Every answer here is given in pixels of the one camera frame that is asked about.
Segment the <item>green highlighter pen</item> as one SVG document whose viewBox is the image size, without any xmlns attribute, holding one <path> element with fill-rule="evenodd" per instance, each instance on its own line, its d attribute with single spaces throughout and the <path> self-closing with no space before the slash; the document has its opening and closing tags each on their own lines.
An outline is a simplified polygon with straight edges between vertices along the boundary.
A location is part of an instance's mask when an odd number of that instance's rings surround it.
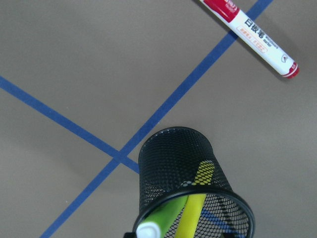
<svg viewBox="0 0 317 238">
<path fill-rule="evenodd" d="M 159 206 L 136 229 L 138 238 L 163 238 L 177 219 L 188 196 L 182 196 Z"/>
</svg>

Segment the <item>yellow highlighter pen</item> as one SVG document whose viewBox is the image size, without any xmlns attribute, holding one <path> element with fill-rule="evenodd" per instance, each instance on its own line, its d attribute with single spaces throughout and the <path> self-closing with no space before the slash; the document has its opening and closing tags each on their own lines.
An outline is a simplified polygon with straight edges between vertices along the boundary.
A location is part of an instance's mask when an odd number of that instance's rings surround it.
<svg viewBox="0 0 317 238">
<path fill-rule="evenodd" d="M 210 185 L 215 165 L 212 161 L 202 161 L 192 185 Z M 198 226 L 206 194 L 191 194 L 187 197 L 183 213 L 175 233 L 175 238 L 193 238 Z"/>
</svg>

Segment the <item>red white marker pen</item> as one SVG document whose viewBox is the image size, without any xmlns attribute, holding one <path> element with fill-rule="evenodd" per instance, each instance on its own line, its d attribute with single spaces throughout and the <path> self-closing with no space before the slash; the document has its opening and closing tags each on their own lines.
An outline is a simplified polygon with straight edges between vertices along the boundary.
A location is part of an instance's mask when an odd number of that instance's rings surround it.
<svg viewBox="0 0 317 238">
<path fill-rule="evenodd" d="M 242 39 L 281 76 L 291 79 L 298 64 L 231 0 L 203 0 L 202 4 Z"/>
</svg>

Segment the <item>black mesh pen cup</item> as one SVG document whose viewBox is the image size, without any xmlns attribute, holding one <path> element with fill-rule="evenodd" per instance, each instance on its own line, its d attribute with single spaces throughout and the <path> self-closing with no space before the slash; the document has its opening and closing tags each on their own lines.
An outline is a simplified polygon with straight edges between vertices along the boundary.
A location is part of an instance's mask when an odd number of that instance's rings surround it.
<svg viewBox="0 0 317 238">
<path fill-rule="evenodd" d="M 192 185 L 200 162 L 215 165 L 210 185 Z M 153 134 L 139 153 L 139 216 L 126 238 L 159 206 L 191 194 L 206 194 L 194 238 L 251 238 L 254 214 L 231 188 L 208 139 L 192 128 L 169 127 Z M 174 238 L 183 210 L 164 238 Z"/>
</svg>

